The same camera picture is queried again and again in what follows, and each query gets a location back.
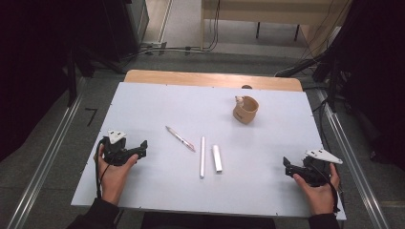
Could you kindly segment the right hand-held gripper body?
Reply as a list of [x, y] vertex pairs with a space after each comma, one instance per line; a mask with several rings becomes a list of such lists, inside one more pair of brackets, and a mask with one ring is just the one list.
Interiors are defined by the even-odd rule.
[[342, 164], [343, 160], [325, 149], [306, 151], [303, 164], [304, 180], [312, 187], [323, 186], [330, 180], [330, 164]]

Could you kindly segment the long white stick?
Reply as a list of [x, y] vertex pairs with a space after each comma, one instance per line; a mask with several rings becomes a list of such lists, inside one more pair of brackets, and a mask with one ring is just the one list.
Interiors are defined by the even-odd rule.
[[205, 136], [201, 138], [201, 161], [200, 161], [200, 178], [203, 179], [205, 174]]

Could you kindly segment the metal floor rail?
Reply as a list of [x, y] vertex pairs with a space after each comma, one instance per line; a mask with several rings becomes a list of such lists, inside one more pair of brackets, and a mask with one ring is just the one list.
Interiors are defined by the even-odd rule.
[[335, 141], [339, 145], [340, 152], [345, 159], [345, 164], [348, 166], [351, 172], [353, 182], [356, 185], [356, 189], [359, 196], [362, 199], [363, 205], [371, 219], [374, 229], [391, 229], [382, 208], [373, 192], [373, 188], [369, 183], [363, 168], [361, 167], [351, 143], [344, 131], [339, 116], [334, 113], [331, 107], [327, 104], [327, 93], [316, 89], [316, 93], [322, 103], [321, 116], [325, 115], [330, 124], [330, 129], [333, 131]]
[[77, 96], [73, 104], [65, 109], [65, 112], [59, 122], [53, 138], [48, 144], [47, 150], [41, 157], [41, 160], [33, 173], [32, 179], [25, 188], [12, 218], [7, 226], [7, 229], [23, 229], [24, 224], [30, 214], [30, 211], [40, 193], [40, 190], [45, 182], [45, 179], [53, 165], [59, 148], [67, 134], [71, 123], [75, 117], [76, 111], [82, 101], [83, 91], [88, 84], [88, 80], [84, 77], [80, 78], [77, 83]]

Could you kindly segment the beige cup with bear figure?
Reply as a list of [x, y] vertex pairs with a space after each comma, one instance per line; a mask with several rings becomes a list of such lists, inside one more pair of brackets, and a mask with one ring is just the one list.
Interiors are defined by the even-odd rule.
[[236, 96], [236, 105], [233, 109], [233, 116], [240, 121], [241, 123], [247, 125], [249, 124], [256, 116], [259, 104], [251, 96]]

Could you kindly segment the pink and white pen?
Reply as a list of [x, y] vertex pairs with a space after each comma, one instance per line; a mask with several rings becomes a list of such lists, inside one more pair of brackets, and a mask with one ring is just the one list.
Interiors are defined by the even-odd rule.
[[191, 152], [196, 152], [194, 145], [192, 145], [190, 142], [188, 142], [186, 139], [181, 137], [177, 132], [175, 132], [171, 127], [165, 126], [166, 130], [177, 140], [179, 140], [188, 150]]

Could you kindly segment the black cabinet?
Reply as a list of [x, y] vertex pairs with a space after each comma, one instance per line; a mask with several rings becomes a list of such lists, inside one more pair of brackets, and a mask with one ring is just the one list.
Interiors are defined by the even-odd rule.
[[103, 0], [116, 61], [137, 54], [149, 23], [145, 0]]

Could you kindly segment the short white tube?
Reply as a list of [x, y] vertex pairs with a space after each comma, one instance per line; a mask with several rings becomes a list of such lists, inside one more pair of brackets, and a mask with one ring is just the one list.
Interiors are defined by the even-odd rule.
[[214, 156], [214, 163], [215, 163], [216, 172], [221, 173], [223, 171], [223, 165], [222, 165], [220, 148], [219, 148], [218, 145], [213, 145], [212, 153], [213, 153], [213, 156]]

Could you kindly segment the black metal stand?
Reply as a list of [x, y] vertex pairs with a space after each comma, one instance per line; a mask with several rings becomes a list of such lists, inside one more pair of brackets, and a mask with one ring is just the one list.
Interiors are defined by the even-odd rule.
[[308, 67], [317, 65], [315, 72], [312, 75], [314, 82], [321, 82], [330, 77], [327, 98], [323, 104], [328, 104], [330, 109], [335, 113], [335, 98], [337, 93], [338, 78], [341, 75], [340, 60], [337, 51], [333, 48], [328, 48], [321, 54], [311, 58], [300, 60], [292, 67], [281, 70], [275, 73], [274, 77], [291, 77], [296, 73], [301, 72]]
[[92, 77], [95, 70], [91, 66], [90, 60], [95, 60], [115, 73], [124, 74], [124, 70], [121, 67], [101, 55], [98, 55], [85, 46], [72, 44], [67, 52], [68, 107], [72, 107], [77, 98], [75, 67], [79, 68], [84, 77]]

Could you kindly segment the person's right hand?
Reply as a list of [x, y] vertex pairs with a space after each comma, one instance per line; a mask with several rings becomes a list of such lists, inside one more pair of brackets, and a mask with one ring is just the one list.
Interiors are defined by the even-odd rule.
[[297, 174], [293, 179], [304, 192], [309, 203], [310, 213], [315, 215], [332, 214], [334, 209], [334, 194], [337, 193], [340, 178], [336, 172], [335, 166], [330, 164], [330, 183], [324, 186], [311, 187], [305, 180]]

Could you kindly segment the light wooden background table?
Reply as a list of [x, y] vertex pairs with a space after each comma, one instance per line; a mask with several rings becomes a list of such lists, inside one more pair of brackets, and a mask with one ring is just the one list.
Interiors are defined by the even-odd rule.
[[344, 24], [353, 0], [201, 0], [201, 42], [206, 19], [299, 25], [315, 56]]

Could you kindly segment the black curtain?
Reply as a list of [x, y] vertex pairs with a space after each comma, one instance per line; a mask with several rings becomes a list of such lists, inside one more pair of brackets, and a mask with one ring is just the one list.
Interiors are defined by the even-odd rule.
[[405, 171], [405, 0], [353, 0], [340, 35], [343, 95], [373, 159]]
[[70, 87], [70, 58], [93, 72], [78, 47], [94, 19], [96, 0], [0, 0], [0, 161]]

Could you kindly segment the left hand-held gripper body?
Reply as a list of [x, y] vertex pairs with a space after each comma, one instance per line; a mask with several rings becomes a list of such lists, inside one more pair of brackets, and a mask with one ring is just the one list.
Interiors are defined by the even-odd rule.
[[110, 130], [104, 140], [104, 160], [110, 165], [121, 166], [137, 152], [135, 149], [127, 150], [125, 148], [126, 134], [124, 132]]

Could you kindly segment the person's left hand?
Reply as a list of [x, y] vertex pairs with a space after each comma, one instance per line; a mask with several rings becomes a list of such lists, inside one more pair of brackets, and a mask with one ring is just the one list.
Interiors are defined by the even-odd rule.
[[131, 156], [124, 165], [109, 165], [103, 156], [104, 146], [100, 145], [96, 161], [98, 177], [101, 186], [101, 198], [114, 205], [118, 205], [121, 194], [125, 187], [126, 179], [131, 168], [137, 163], [139, 156]]

